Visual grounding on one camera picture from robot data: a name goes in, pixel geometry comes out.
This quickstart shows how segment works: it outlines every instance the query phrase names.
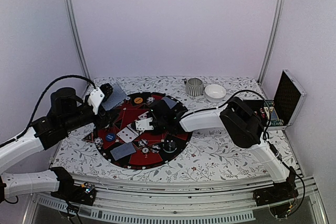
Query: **white bowl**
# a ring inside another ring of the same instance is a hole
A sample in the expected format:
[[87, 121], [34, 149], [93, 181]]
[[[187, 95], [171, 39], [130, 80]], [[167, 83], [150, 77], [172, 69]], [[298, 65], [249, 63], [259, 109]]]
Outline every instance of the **white bowl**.
[[209, 102], [222, 102], [225, 95], [226, 90], [217, 84], [210, 84], [204, 89], [204, 96]]

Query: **white table surface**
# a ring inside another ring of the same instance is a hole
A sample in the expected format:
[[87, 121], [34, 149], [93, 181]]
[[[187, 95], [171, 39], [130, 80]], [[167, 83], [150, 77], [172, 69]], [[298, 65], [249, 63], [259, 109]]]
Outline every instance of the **white table surface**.
[[[180, 100], [191, 111], [218, 105], [208, 102], [204, 96], [187, 95], [184, 78], [119, 77], [98, 78], [94, 81], [98, 86], [106, 82], [111, 84], [117, 82], [127, 94], [145, 91], [166, 93]], [[202, 79], [205, 85], [212, 83], [222, 85], [227, 91], [225, 99], [242, 89], [252, 89], [262, 94], [257, 82], [251, 78], [198, 78]], [[242, 93], [238, 96], [244, 99], [257, 99], [252, 93]], [[87, 125], [72, 132], [63, 140], [52, 166], [63, 166], [68, 172], [78, 175], [140, 182], [205, 182], [267, 175], [262, 164], [247, 150], [236, 146], [225, 129], [194, 132], [186, 149], [177, 158], [162, 166], [145, 170], [124, 169], [109, 163], [100, 155], [94, 144], [82, 141], [92, 130], [93, 124]], [[298, 168], [283, 132], [269, 133], [270, 141], [279, 149], [283, 160], [288, 165]]]

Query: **gray wall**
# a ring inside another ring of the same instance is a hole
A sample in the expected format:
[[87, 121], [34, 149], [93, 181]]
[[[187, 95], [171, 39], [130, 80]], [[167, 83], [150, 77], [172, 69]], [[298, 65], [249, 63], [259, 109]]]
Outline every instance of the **gray wall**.
[[331, 223], [336, 222], [336, 0], [285, 0], [264, 89], [273, 97], [282, 68], [308, 93], [288, 128], [307, 175], [314, 175]]
[[94, 77], [258, 77], [276, 0], [73, 0]]
[[[56, 77], [81, 74], [80, 64], [63, 0], [0, 0], [0, 142], [18, 134], [28, 123], [43, 89]], [[60, 86], [73, 86], [80, 94], [85, 83], [64, 80]], [[50, 107], [49, 94], [37, 117]], [[36, 154], [9, 169], [26, 173], [44, 170], [55, 149]], [[0, 205], [0, 223], [22, 221], [25, 196], [20, 204]]]

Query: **open case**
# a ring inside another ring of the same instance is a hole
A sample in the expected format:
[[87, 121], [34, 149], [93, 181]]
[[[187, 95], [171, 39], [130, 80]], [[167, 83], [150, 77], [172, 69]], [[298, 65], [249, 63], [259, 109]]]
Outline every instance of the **open case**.
[[[296, 119], [307, 94], [299, 82], [292, 76], [288, 69], [281, 74], [278, 89], [273, 100], [267, 100], [271, 107], [270, 130], [284, 130], [291, 126]], [[261, 100], [244, 100], [257, 113], [264, 126], [266, 126], [269, 112]]]

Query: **silver cup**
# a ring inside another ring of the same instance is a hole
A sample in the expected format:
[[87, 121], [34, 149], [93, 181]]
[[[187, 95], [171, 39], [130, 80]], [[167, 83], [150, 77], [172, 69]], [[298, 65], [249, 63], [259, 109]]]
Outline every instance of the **silver cup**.
[[202, 95], [204, 90], [203, 81], [198, 78], [184, 79], [185, 91], [192, 97]]

